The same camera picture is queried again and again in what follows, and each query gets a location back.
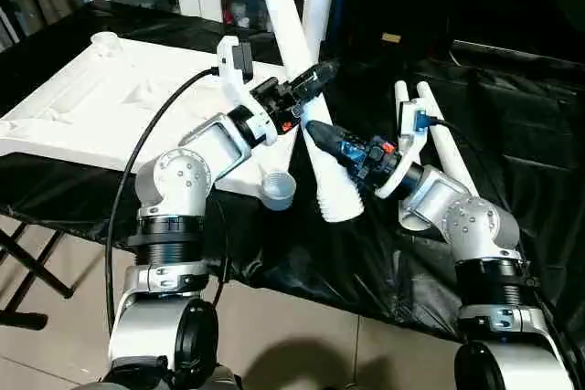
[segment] red button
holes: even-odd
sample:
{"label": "red button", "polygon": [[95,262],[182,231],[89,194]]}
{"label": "red button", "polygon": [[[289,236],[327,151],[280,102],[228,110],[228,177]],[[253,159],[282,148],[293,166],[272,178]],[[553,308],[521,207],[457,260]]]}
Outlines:
{"label": "red button", "polygon": [[382,149],[383,149],[383,150],[384,150],[384,151],[385,151],[387,154],[392,154],[392,153],[394,153],[394,150],[395,150],[396,148],[394,148],[394,145],[393,145],[392,143],[388,143],[388,142],[386,142],[386,143],[384,143],[384,144],[382,145]]}

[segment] tile floor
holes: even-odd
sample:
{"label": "tile floor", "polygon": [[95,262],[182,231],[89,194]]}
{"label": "tile floor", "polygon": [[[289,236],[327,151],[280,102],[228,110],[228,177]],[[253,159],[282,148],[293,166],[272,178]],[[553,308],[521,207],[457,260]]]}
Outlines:
{"label": "tile floor", "polygon": [[[0,217],[10,233],[17,222]],[[29,227],[21,245],[36,256],[50,236]],[[75,295],[63,300],[36,281],[20,311],[48,314],[41,332],[0,326],[0,388],[65,390],[101,376],[107,332],[103,249],[75,237],[61,240],[48,267]],[[132,257],[114,252],[117,292]],[[0,307],[26,272],[9,258],[0,266]],[[208,287],[213,295],[215,282]],[[453,389],[457,345],[379,321],[358,318],[270,290],[230,282],[218,307],[219,360],[244,378],[247,390],[320,390],[357,381],[368,389]]]}

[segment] black plastic sheet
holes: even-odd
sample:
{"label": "black plastic sheet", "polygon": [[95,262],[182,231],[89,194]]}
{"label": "black plastic sheet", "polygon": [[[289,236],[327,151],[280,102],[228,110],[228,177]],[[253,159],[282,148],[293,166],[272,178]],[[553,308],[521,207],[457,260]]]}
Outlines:
{"label": "black plastic sheet", "polygon": [[[120,37],[213,52],[226,33],[252,43],[255,59],[279,62],[271,36],[199,18],[173,16],[107,2],[74,15],[0,54],[2,113],[20,102],[89,44],[111,30]],[[585,175],[583,90],[580,85],[523,79],[503,73],[422,61],[344,60],[326,92],[336,123],[364,137],[392,140],[396,114],[392,84],[427,80],[449,121],[481,145],[490,171],[523,231],[547,296],[585,351]],[[480,192],[495,200],[470,151],[461,144]],[[424,163],[438,163],[432,147]],[[301,137],[291,173],[298,189],[292,208],[264,209],[254,198],[213,191],[228,222],[233,276],[389,323],[460,339],[449,249],[436,235],[414,237],[398,224],[396,199],[364,194],[364,215],[326,224]],[[120,174],[76,163],[10,154],[0,158],[0,212],[30,223],[104,242]],[[138,201],[132,183],[115,225],[117,243],[132,234]],[[218,259],[224,228],[207,203],[205,255]]]}

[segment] black cable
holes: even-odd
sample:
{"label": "black cable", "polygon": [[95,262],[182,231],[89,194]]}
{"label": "black cable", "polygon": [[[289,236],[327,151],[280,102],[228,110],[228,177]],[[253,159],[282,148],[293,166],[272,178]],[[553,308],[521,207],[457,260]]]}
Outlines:
{"label": "black cable", "polygon": [[469,139],[469,137],[467,137],[467,135],[454,123],[451,123],[451,122],[443,120],[443,119],[435,118],[435,117],[431,117],[430,122],[431,122],[431,125],[442,125],[443,127],[447,127],[450,131],[454,132],[465,143],[467,143],[467,145],[469,146],[469,149],[472,150],[473,154],[475,155],[477,162],[482,167],[482,171],[485,174],[485,178],[487,179],[490,186],[492,186],[492,190],[494,191],[494,194],[497,198],[498,203],[500,203],[500,205],[505,210],[507,210],[508,212],[511,213],[512,210],[510,209],[510,205],[508,204],[508,202],[505,200],[505,198],[502,196],[499,189],[497,188],[497,185],[495,184],[495,181],[492,178],[492,175],[491,175],[487,165],[485,164],[484,158],[482,157],[482,153],[481,153],[480,149],[477,147],[477,145],[475,145]]}
{"label": "black cable", "polygon": [[228,282],[229,277],[229,266],[231,265],[231,260],[229,258],[229,231],[228,231],[228,222],[226,221],[226,216],[223,212],[223,207],[221,207],[221,203],[218,200],[215,200],[218,211],[219,211],[219,218],[221,219],[221,224],[224,229],[224,248],[223,248],[223,255],[221,256],[221,263],[220,267],[220,276],[218,277],[218,289],[216,290],[216,295],[213,298],[213,307],[217,308],[219,303],[219,298],[221,297],[221,293],[223,292],[224,285]]}
{"label": "black cable", "polygon": [[206,77],[207,75],[219,75],[218,68],[211,68],[202,70],[201,72],[197,73],[195,76],[188,79],[185,84],[179,87],[175,93],[173,93],[168,100],[163,104],[163,106],[156,112],[152,120],[149,122],[148,126],[144,130],[142,136],[138,140],[136,146],[130,154],[130,158],[128,159],[128,163],[124,168],[124,172],[122,174],[122,179],[120,180],[120,184],[118,185],[118,192],[113,200],[112,205],[112,212],[110,213],[110,224],[108,225],[108,238],[106,240],[106,254],[105,254],[105,280],[106,280],[106,311],[108,313],[108,330],[112,333],[113,323],[115,320],[115,311],[114,311],[114,304],[113,304],[113,274],[112,274],[112,242],[113,242],[113,224],[116,218],[116,213],[118,212],[118,204],[120,204],[120,199],[122,198],[123,188],[126,185],[126,181],[130,176],[130,171],[132,170],[134,163],[136,162],[136,158],[140,153],[140,150],[144,146],[146,139],[154,129],[154,126],[160,121],[163,117],[163,114],[168,110],[168,108],[176,101],[176,99],[181,96],[181,94],[187,90],[190,86],[194,83],[199,81],[200,79]]}

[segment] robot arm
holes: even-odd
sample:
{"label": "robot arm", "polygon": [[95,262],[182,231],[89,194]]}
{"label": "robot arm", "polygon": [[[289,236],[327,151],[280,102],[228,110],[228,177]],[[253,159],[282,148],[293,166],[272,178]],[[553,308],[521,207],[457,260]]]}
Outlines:
{"label": "robot arm", "polygon": [[235,37],[220,42],[218,63],[224,92],[239,105],[196,127],[136,175],[141,207],[127,242],[136,262],[126,270],[104,385],[199,388],[217,370],[218,318],[201,297],[208,282],[201,256],[207,195],[255,146],[293,128],[303,105],[336,72],[336,64],[325,62],[291,82],[271,78],[248,91],[250,49]]}
{"label": "robot arm", "polygon": [[443,172],[414,163],[429,118],[416,101],[403,103],[401,112],[401,134],[409,134],[401,136],[407,140],[401,148],[409,151],[377,136],[364,142],[319,121],[306,128],[358,186],[381,198],[401,186],[408,193],[402,207],[450,244],[462,297],[459,326],[468,341],[455,358],[458,388],[573,389],[516,249],[516,220]]}

